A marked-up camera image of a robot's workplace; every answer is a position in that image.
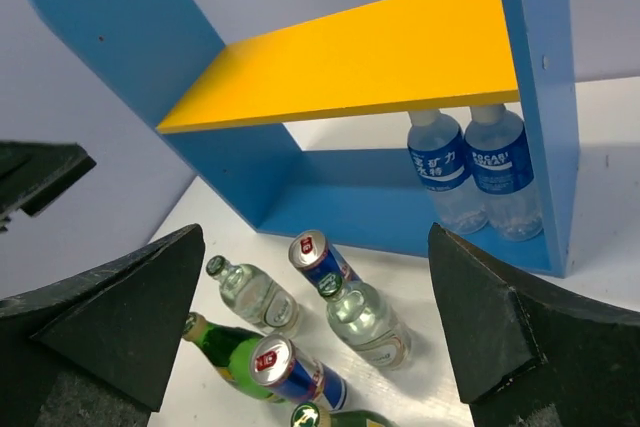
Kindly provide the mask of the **front Red Bull can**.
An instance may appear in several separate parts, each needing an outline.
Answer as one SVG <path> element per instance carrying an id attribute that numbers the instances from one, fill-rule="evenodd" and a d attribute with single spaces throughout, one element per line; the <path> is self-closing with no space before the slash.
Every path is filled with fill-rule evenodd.
<path id="1" fill-rule="evenodd" d="M 339 411 L 347 401 L 346 381 L 280 334 L 266 336 L 256 344 L 249 374 L 254 382 L 294 404 L 314 402 Z"/>

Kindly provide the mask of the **green Perrier bottle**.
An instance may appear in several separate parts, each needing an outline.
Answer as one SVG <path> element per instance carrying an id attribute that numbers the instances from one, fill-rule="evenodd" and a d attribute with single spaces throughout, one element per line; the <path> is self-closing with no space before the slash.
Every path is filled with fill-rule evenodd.
<path id="1" fill-rule="evenodd" d="M 203 315 L 190 312 L 182 338 L 195 344 L 223 380 L 237 391 L 264 402 L 285 402 L 285 399 L 256 383 L 250 375 L 251 354 L 264 338 L 262 334 L 212 323 Z"/>
<path id="2" fill-rule="evenodd" d="M 293 410 L 291 427 L 395 427 L 396 424 L 369 410 L 330 412 L 313 402 L 299 404 Z"/>

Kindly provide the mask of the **right clear Chang bottle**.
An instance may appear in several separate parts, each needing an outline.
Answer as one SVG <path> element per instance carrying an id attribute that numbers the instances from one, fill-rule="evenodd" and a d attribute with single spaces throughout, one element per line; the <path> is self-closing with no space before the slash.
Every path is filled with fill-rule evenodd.
<path id="1" fill-rule="evenodd" d="M 326 301 L 332 331 L 367 363 L 390 370 L 408 358 L 412 345 L 409 331 L 377 289 L 330 273 L 317 290 Z"/>

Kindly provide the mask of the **left clear Chang bottle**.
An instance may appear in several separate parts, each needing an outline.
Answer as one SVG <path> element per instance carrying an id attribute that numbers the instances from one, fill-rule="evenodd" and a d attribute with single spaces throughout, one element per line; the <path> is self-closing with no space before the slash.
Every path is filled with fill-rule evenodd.
<path id="1" fill-rule="evenodd" d="M 294 297 L 260 268 L 233 264 L 222 255 L 208 260 L 205 271 L 219 283 L 223 303 L 237 316 L 268 335 L 293 337 L 302 320 Z"/>

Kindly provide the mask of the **red bull can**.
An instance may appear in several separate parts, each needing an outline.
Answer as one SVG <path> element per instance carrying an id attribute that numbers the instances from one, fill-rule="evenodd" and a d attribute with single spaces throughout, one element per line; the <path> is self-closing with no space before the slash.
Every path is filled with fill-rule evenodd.
<path id="1" fill-rule="evenodd" d="M 347 401 L 346 381 L 280 334 L 266 336 L 256 344 L 249 374 L 254 382 L 294 404 L 314 402 L 339 411 Z"/>
<path id="2" fill-rule="evenodd" d="M 339 274 L 345 281 L 361 281 L 328 238 L 319 230 L 299 234 L 288 249 L 288 260 L 317 289 L 329 274 Z"/>

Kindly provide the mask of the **rear Red Bull can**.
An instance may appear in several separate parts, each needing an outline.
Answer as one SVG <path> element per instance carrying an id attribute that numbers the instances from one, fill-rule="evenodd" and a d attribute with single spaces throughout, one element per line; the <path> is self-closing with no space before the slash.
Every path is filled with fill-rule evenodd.
<path id="1" fill-rule="evenodd" d="M 339 274 L 345 281 L 361 281 L 328 238 L 319 230 L 299 234 L 288 249 L 288 260 L 317 289 L 329 274 Z"/>

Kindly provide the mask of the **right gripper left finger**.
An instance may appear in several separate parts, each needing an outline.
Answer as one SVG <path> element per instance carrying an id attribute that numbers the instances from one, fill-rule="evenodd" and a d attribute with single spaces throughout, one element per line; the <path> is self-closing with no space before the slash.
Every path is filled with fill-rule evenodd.
<path id="1" fill-rule="evenodd" d="M 159 411 L 205 243 L 187 225 L 1 302 L 4 426 L 145 426 Z"/>

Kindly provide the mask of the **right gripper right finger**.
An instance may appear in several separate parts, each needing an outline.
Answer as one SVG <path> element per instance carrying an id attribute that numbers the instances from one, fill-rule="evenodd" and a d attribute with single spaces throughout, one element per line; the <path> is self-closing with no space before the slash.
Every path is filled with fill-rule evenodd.
<path id="1" fill-rule="evenodd" d="M 428 258 L 475 425 L 638 425 L 638 312 L 542 280 L 438 224 Z"/>

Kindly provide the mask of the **pocari sweat bottle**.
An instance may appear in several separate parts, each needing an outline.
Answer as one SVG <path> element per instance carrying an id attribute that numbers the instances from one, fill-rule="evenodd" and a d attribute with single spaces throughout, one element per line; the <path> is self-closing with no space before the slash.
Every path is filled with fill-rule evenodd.
<path id="1" fill-rule="evenodd" d="M 408 115 L 408 152 L 440 223 L 459 235 L 481 230 L 488 218 L 467 164 L 459 122 L 437 109 Z"/>
<path id="2" fill-rule="evenodd" d="M 509 241 L 529 240 L 543 224 L 524 122 L 503 104 L 470 112 L 464 140 L 489 223 Z"/>

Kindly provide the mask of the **clear chang bottle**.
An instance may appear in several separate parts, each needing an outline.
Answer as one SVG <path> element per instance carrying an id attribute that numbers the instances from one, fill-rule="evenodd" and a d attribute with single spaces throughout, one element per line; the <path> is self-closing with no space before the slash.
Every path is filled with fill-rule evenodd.
<path id="1" fill-rule="evenodd" d="M 330 273 L 317 290 L 326 301 L 332 331 L 367 363 L 390 370 L 408 358 L 412 345 L 409 331 L 377 289 Z"/>
<path id="2" fill-rule="evenodd" d="M 219 283 L 223 303 L 237 316 L 268 335 L 293 337 L 302 320 L 294 297 L 260 268 L 233 264 L 222 255 L 208 260 L 205 271 Z"/>

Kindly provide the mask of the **right Pocari Sweat bottle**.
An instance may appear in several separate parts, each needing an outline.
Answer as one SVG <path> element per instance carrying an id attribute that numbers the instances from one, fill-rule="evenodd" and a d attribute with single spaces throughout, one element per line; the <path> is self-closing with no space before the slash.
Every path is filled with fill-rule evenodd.
<path id="1" fill-rule="evenodd" d="M 543 224 L 524 122 L 503 104 L 470 112 L 464 140 L 489 223 L 509 241 L 529 240 Z"/>

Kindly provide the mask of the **left Pocari Sweat bottle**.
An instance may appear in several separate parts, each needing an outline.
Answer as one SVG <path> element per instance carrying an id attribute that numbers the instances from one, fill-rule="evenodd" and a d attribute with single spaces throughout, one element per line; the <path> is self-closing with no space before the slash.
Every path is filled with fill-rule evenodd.
<path id="1" fill-rule="evenodd" d="M 459 122 L 437 109 L 408 115 L 408 152 L 440 223 L 459 235 L 481 230 L 488 218 L 467 164 Z"/>

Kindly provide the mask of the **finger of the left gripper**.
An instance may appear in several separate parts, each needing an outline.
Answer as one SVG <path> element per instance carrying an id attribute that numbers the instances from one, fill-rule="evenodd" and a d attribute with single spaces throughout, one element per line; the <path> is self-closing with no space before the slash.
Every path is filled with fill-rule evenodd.
<path id="1" fill-rule="evenodd" d="M 1 141 L 1 231 L 18 210 L 35 217 L 96 166 L 77 143 Z"/>

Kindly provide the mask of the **blue and yellow shelf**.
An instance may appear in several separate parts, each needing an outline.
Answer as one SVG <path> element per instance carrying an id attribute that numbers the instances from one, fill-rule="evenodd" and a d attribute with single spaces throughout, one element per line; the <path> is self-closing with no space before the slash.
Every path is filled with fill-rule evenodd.
<path id="1" fill-rule="evenodd" d="M 569 0 L 382 0 L 223 42 L 194 0 L 30 0 L 254 229 L 423 256 L 435 212 L 401 149 L 305 151 L 287 123 L 521 105 L 544 232 L 470 241 L 566 274 L 579 164 Z"/>

